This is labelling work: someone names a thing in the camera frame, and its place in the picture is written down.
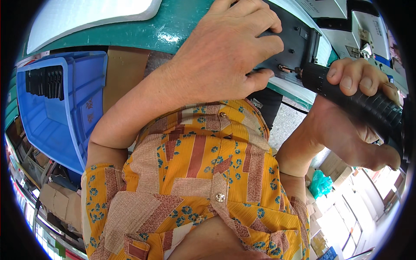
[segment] person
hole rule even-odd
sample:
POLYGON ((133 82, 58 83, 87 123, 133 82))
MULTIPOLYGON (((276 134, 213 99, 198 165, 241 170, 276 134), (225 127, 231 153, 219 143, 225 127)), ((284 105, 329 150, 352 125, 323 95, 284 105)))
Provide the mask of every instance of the person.
MULTIPOLYGON (((347 164, 397 169, 398 153, 317 96, 276 156, 269 129, 245 97, 273 72, 248 74, 284 49, 260 37, 281 22, 260 0, 216 0, 175 57, 97 123, 82 175, 82 227, 90 259, 308 259, 304 176, 325 146, 347 164), (127 148, 134 141, 134 152, 127 148)), ((364 59, 335 61, 327 76, 345 95, 387 76, 364 59)))

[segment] black wire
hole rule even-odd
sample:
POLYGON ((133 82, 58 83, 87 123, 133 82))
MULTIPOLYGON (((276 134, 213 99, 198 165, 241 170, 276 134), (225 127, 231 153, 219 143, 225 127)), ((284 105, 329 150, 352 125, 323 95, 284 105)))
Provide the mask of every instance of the black wire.
POLYGON ((304 113, 305 115, 307 115, 307 114, 308 114, 308 112, 307 112, 307 111, 304 111, 304 110, 302 110, 302 109, 299 109, 299 108, 297 108, 297 107, 295 107, 295 106, 292 106, 291 104, 288 104, 288 103, 286 103, 286 102, 283 102, 283 101, 282 101, 282 104, 285 104, 286 106, 291 107, 291 108, 293 108, 293 109, 294 109, 294 110, 296 110, 296 111, 299 111, 299 112, 301 112, 301 113, 304 113))

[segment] black rubber grip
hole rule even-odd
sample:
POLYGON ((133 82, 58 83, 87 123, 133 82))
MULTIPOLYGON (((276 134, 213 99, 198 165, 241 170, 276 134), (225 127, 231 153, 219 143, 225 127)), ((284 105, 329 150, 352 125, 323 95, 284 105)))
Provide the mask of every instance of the black rubber grip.
POLYGON ((382 91, 374 96, 364 95, 360 89, 352 96, 345 96, 339 89, 327 81, 329 68, 309 63, 303 67, 303 86, 318 95, 334 102, 347 113, 367 123, 385 142, 393 139, 403 153, 401 143, 402 108, 391 101, 382 91))

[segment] floral print blouse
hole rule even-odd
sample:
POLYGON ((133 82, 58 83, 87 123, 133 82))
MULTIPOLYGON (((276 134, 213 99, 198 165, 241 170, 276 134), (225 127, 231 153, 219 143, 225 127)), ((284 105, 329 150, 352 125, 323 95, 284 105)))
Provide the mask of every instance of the floral print blouse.
POLYGON ((308 259, 306 205, 288 198, 248 100, 194 104, 156 118, 121 167, 82 175, 82 226, 90 259, 167 259, 192 229, 219 215, 246 250, 308 259))

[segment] blue plastic crate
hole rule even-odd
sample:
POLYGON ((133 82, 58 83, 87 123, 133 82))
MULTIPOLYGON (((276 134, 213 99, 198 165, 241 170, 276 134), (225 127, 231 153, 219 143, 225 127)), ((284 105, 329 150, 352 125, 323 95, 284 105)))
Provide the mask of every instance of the blue plastic crate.
POLYGON ((66 52, 45 56, 17 69, 17 100, 27 139, 42 153, 82 174, 87 146, 103 115, 107 53, 66 52), (64 100, 26 92, 27 70, 61 65, 64 100))
POLYGON ((335 252, 333 247, 330 247, 328 251, 323 254, 323 256, 319 257, 319 260, 334 260, 337 257, 337 253, 335 252))

